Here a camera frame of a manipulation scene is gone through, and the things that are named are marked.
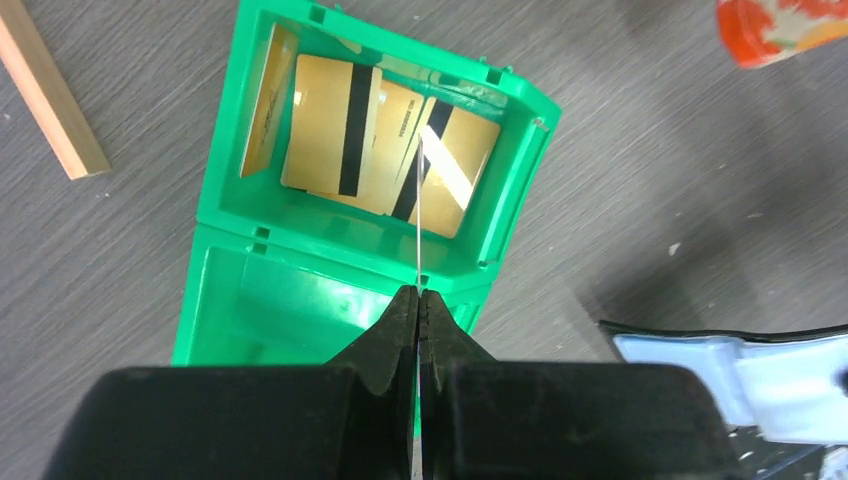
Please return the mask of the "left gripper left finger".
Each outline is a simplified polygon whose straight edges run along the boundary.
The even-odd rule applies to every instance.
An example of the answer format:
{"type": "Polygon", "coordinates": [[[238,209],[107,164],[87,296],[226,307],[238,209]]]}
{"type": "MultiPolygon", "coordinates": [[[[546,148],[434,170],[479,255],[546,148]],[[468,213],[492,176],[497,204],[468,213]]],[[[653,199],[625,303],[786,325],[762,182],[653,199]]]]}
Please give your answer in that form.
{"type": "Polygon", "coordinates": [[[322,364],[129,367],[67,425],[48,479],[407,479],[415,288],[322,364]]]}

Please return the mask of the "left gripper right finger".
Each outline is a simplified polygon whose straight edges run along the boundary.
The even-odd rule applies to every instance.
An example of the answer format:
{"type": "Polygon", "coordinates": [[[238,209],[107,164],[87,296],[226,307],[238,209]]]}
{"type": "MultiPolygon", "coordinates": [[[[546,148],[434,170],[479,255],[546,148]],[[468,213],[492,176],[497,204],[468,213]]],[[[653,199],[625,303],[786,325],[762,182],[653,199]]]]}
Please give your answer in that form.
{"type": "Polygon", "coordinates": [[[740,479],[705,385],[660,364],[502,361],[418,304],[427,479],[740,479]]]}

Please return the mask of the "green plastic two-compartment bin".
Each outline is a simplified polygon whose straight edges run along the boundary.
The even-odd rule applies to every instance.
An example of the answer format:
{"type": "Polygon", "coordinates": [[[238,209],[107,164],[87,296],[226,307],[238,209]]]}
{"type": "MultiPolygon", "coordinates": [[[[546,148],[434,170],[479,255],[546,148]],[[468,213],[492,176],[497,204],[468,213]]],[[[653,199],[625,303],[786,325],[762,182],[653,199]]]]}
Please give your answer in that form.
{"type": "Polygon", "coordinates": [[[312,1],[244,1],[172,361],[321,363],[396,291],[471,331],[560,107],[312,1]]]}

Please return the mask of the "black leather card holder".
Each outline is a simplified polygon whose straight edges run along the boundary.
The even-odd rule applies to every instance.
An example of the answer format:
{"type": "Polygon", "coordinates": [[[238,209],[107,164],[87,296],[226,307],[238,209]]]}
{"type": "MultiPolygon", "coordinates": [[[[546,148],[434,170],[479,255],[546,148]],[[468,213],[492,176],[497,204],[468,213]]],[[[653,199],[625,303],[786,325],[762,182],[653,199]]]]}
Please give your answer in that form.
{"type": "Polygon", "coordinates": [[[629,363],[692,371],[726,424],[790,444],[847,442],[847,328],[782,333],[662,330],[601,320],[629,363]]]}

